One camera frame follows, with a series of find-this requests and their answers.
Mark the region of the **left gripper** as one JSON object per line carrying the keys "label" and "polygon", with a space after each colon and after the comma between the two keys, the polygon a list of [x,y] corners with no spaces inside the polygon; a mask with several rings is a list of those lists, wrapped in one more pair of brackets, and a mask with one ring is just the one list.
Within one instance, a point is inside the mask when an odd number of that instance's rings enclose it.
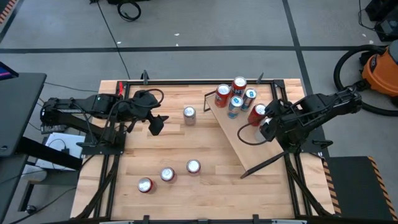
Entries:
{"label": "left gripper", "polygon": [[[151,109],[160,106],[159,101],[150,90],[136,91],[134,96],[121,102],[121,120],[134,120],[135,118],[144,119]],[[164,121],[169,116],[157,115],[150,120],[149,131],[153,136],[158,136],[164,127]]]}

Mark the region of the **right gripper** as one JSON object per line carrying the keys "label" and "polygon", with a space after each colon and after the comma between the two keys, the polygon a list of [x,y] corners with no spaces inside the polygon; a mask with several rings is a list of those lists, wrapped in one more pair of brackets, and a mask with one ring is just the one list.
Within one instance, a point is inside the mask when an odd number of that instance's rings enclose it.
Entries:
{"label": "right gripper", "polygon": [[307,109],[301,104],[283,103],[272,100],[265,108],[264,115],[271,118],[276,115],[277,123],[264,123],[260,133],[267,142],[277,139],[305,139],[307,131]]}

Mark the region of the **blue silver Red Bull can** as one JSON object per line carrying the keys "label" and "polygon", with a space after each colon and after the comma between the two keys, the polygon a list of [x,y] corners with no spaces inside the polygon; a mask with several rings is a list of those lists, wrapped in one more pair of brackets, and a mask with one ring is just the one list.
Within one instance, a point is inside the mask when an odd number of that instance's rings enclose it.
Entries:
{"label": "blue silver Red Bull can", "polygon": [[243,99],[240,96],[233,96],[228,105],[228,117],[235,119],[243,105]]}
{"label": "blue silver Red Bull can", "polygon": [[243,95],[242,111],[248,111],[253,101],[256,99],[257,91],[253,88],[248,88]]}

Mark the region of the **orange Fanta can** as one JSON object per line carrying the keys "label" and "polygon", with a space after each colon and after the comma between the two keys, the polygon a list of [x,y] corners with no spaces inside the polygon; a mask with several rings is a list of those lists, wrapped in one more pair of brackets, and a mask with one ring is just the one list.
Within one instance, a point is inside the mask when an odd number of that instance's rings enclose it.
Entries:
{"label": "orange Fanta can", "polygon": [[224,108],[230,96],[230,87],[227,84],[220,84],[216,89],[215,105],[219,108]]}

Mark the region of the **wooden shelf with black legs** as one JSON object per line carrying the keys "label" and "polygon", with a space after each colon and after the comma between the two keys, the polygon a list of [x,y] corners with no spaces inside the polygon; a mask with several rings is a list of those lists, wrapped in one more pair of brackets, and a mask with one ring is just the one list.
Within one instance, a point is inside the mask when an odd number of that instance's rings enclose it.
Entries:
{"label": "wooden shelf with black legs", "polygon": [[[238,156],[242,166],[244,167],[244,173],[254,166],[270,159],[273,156],[282,152],[282,148],[279,143],[275,140],[267,142],[259,146],[249,146],[238,139],[237,132],[241,126],[248,123],[248,116],[250,110],[256,103],[270,103],[274,98],[270,87],[259,87],[250,86],[257,91],[257,97],[250,107],[249,111],[241,111],[238,109],[238,116],[236,118],[230,118],[228,116],[228,105],[224,108],[219,108],[215,105],[215,93],[205,94],[205,102],[209,106],[211,112],[214,114],[217,122],[220,124],[223,132],[225,133],[228,141]],[[244,128],[240,136],[247,142],[259,142],[255,137],[257,126],[251,126]],[[285,162],[283,158],[278,159],[272,164],[258,170],[253,173],[254,175],[271,175],[275,174],[286,174]]]}

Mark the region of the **white box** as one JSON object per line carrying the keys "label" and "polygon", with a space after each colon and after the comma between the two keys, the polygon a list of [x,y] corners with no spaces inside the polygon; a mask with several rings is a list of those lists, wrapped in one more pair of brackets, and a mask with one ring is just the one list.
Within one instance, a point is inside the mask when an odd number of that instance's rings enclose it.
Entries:
{"label": "white box", "polygon": [[[63,134],[63,133],[53,133],[48,136],[45,140],[44,144],[48,147],[51,147],[57,151],[62,151],[64,149],[68,149],[68,154],[81,159],[82,148],[77,145],[78,142],[83,142],[85,140],[84,136],[72,135],[72,134]],[[43,169],[56,169],[56,170],[69,170],[72,171],[71,168],[66,168],[65,166],[60,166],[53,162],[48,162],[42,159],[37,159],[35,163],[37,167]]]}

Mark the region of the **black mat hazard stripes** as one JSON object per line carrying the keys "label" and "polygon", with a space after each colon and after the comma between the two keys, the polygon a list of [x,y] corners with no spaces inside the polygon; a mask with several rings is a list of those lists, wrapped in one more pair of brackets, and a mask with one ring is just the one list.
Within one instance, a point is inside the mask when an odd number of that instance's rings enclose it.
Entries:
{"label": "black mat hazard stripes", "polygon": [[323,167],[337,215],[398,224],[398,215],[372,157],[329,157]]}

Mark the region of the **black power adapter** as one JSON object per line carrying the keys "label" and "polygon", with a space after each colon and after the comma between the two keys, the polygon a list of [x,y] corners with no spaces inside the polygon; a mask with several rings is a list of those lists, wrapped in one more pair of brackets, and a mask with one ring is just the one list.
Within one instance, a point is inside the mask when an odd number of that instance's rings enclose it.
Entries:
{"label": "black power adapter", "polygon": [[40,126],[40,131],[42,134],[63,133],[65,131],[65,127],[64,125],[47,126],[42,124]]}

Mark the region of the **black desk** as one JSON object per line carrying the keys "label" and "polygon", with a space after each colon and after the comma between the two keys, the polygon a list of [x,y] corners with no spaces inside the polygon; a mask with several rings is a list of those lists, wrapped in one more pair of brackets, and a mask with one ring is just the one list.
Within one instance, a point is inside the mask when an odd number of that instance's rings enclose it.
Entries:
{"label": "black desk", "polygon": [[81,167],[81,159],[24,137],[46,78],[44,73],[20,73],[0,80],[0,224],[29,156],[75,170]]}

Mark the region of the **black equipment cases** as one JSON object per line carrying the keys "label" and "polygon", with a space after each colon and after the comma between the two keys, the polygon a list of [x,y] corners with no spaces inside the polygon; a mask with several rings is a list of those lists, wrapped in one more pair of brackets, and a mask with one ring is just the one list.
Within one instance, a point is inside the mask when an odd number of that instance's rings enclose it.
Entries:
{"label": "black equipment cases", "polygon": [[[377,34],[381,42],[398,40],[398,0],[370,0],[369,4],[362,8],[361,0],[358,0],[358,24]],[[373,26],[363,24],[363,12],[365,12]]]}

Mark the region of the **computer screen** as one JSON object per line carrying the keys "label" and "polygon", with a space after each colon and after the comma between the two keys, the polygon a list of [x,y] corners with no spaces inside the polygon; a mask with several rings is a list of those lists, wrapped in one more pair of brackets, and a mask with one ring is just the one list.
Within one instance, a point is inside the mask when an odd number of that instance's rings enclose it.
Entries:
{"label": "computer screen", "polygon": [[0,62],[0,80],[6,80],[10,78],[17,78],[19,74],[15,72],[13,69]]}

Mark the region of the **black aluminium table frame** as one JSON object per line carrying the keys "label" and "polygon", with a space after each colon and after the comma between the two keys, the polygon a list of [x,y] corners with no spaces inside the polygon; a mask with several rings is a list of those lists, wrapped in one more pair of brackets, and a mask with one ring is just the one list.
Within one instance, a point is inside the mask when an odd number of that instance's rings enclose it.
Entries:
{"label": "black aluminium table frame", "polygon": [[[214,114],[204,111],[205,94],[218,80],[151,80],[149,88],[164,95],[154,114],[169,116],[158,136],[147,123],[137,123],[126,136],[119,159],[116,185],[103,195],[101,214],[113,220],[237,220],[292,218],[305,214],[302,194],[291,194],[286,174],[244,175],[238,156]],[[187,126],[183,110],[196,110],[196,123]],[[189,174],[186,164],[197,159],[200,173]],[[160,171],[171,167],[174,182],[164,182]],[[154,190],[141,193],[138,181],[148,177]]]}

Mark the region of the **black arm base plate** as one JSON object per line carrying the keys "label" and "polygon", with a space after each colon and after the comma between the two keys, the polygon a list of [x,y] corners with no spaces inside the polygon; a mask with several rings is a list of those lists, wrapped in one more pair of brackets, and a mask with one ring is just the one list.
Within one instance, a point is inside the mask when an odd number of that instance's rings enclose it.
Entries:
{"label": "black arm base plate", "polygon": [[327,153],[327,148],[333,144],[332,140],[326,140],[322,128],[317,128],[309,133],[304,143],[301,145],[301,151],[307,153],[322,152]]}
{"label": "black arm base plate", "polygon": [[87,134],[83,142],[77,142],[76,145],[82,148],[84,155],[120,155],[124,153],[126,142],[125,133],[117,133],[114,144],[99,143],[94,145],[91,136]]}

